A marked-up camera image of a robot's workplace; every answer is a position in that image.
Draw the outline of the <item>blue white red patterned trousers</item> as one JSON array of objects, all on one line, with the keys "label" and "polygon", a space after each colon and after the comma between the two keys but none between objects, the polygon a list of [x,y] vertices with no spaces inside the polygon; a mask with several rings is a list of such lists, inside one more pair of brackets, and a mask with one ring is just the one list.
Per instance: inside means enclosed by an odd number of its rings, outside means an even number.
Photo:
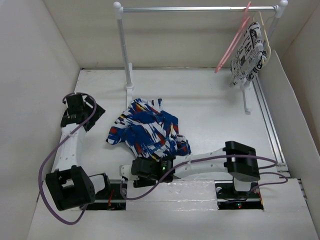
[{"label": "blue white red patterned trousers", "polygon": [[192,153],[189,141],[179,133],[178,118],[164,110],[161,98],[134,99],[114,121],[106,142],[124,143],[135,157],[155,161]]}]

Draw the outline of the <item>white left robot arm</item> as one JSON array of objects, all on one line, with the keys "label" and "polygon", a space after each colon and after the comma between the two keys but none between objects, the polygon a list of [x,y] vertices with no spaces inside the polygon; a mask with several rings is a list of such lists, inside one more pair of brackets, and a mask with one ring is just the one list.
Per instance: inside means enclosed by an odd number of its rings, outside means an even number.
[{"label": "white left robot arm", "polygon": [[59,211],[92,204],[97,197],[104,199],[112,192],[105,173],[88,176],[80,165],[86,133],[105,110],[86,93],[70,93],[62,102],[66,110],[60,122],[61,145],[55,151],[52,171],[45,176],[45,183]]}]

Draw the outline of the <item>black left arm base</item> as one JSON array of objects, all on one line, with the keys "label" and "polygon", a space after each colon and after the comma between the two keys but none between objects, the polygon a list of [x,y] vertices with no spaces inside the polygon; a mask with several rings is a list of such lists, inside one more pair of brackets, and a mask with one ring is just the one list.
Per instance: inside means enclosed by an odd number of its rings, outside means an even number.
[{"label": "black left arm base", "polygon": [[122,211],[126,209],[126,200],[120,194],[120,181],[112,180],[110,193],[100,191],[96,194],[95,201],[89,204],[87,211]]}]

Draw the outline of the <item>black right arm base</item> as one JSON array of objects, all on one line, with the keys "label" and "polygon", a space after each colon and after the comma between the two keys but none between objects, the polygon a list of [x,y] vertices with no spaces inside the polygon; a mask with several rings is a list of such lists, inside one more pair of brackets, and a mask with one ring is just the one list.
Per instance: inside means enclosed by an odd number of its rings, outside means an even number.
[{"label": "black right arm base", "polygon": [[263,210],[261,194],[254,191],[236,191],[230,182],[215,185],[218,210]]}]

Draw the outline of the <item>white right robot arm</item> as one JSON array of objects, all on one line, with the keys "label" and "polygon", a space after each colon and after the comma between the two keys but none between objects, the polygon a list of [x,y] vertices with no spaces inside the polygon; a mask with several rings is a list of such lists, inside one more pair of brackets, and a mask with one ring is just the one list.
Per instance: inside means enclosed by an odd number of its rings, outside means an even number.
[{"label": "white right robot arm", "polygon": [[256,150],[236,141],[226,141],[224,147],[198,155],[170,155],[159,160],[138,157],[128,172],[135,188],[171,183],[192,175],[226,173],[232,176],[231,191],[237,197],[243,197],[251,190],[251,183],[261,179]]}]

